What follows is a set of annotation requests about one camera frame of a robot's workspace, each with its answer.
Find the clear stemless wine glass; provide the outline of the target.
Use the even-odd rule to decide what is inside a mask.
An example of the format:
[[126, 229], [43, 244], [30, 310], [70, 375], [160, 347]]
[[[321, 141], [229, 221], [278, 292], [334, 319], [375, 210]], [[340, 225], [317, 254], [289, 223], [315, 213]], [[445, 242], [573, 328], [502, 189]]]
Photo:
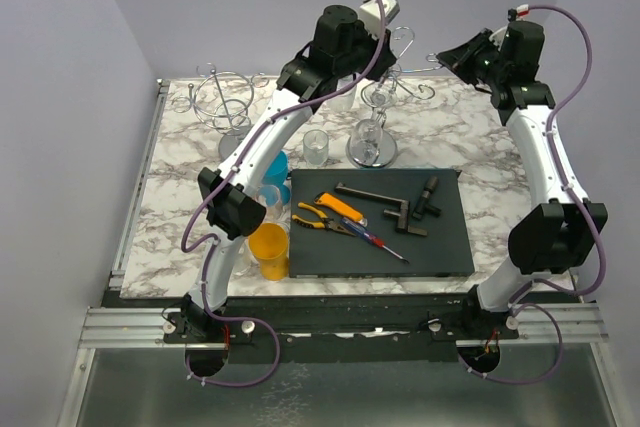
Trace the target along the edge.
[[334, 112], [345, 112], [352, 108], [356, 97], [356, 88], [352, 87], [351, 89], [346, 90], [345, 87], [350, 85], [354, 78], [355, 76], [351, 75], [338, 80], [336, 90], [341, 91], [341, 94], [326, 101], [326, 105], [329, 109]]

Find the clear tumbler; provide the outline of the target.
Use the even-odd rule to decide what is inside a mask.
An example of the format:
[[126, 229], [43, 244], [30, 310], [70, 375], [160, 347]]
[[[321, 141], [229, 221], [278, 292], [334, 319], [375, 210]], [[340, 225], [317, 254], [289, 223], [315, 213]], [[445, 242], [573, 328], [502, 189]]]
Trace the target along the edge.
[[323, 166], [329, 156], [329, 136], [320, 129], [314, 129], [303, 136], [303, 157], [312, 167]]

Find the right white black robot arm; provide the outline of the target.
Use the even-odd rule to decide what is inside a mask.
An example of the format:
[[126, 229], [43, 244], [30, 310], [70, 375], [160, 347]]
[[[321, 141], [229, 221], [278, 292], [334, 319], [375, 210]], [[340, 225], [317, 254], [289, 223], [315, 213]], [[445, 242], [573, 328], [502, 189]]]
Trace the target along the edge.
[[592, 202], [575, 177], [552, 117], [553, 95], [536, 79], [544, 40], [541, 25], [514, 20], [436, 56], [461, 81], [489, 93], [531, 196], [530, 213], [509, 233], [505, 261], [476, 286], [477, 304], [460, 314], [462, 331], [474, 339], [493, 331], [494, 312], [506, 311], [534, 283], [581, 266], [608, 219], [605, 205]]

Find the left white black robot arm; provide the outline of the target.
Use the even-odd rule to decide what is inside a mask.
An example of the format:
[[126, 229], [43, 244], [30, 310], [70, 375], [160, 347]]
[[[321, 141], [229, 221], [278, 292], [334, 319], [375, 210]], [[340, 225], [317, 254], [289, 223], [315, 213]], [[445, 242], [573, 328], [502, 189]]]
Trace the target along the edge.
[[312, 40], [283, 66], [270, 103], [244, 140], [216, 169], [199, 173], [203, 202], [197, 210], [210, 226], [202, 238], [209, 251], [182, 306], [197, 340], [209, 342], [221, 332], [215, 311], [227, 300], [241, 244], [265, 218], [254, 196], [268, 167], [322, 103], [347, 92], [339, 80], [355, 87], [379, 79], [395, 63], [388, 25], [398, 12], [393, 0], [367, 0], [357, 9], [326, 7]]

